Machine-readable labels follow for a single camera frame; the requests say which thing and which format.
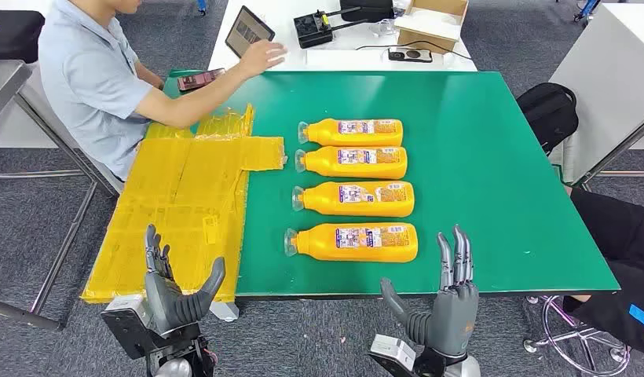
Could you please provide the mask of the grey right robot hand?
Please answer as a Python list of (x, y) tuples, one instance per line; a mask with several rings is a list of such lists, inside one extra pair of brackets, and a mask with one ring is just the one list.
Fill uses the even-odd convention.
[(407, 336), (444, 357), (465, 357), (478, 313), (478, 289), (474, 283), (474, 261), (468, 235), (459, 225), (452, 227), (455, 245), (437, 234), (441, 272), (439, 289), (429, 312), (410, 309), (394, 290), (391, 281), (380, 280), (384, 302), (404, 326)]

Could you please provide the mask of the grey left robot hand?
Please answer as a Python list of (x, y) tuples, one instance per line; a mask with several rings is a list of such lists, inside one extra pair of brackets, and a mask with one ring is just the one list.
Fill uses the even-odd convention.
[(205, 317), (225, 279), (225, 259), (218, 257), (209, 277), (195, 293), (185, 295), (174, 279), (170, 247), (160, 246), (161, 235), (153, 224), (145, 232), (145, 292), (158, 332), (195, 323)]

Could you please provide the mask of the person's right hand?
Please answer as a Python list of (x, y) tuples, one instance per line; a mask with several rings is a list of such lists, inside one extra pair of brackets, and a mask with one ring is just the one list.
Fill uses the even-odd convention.
[(285, 46), (278, 42), (260, 40), (251, 44), (237, 64), (242, 76), (249, 79), (284, 62)]

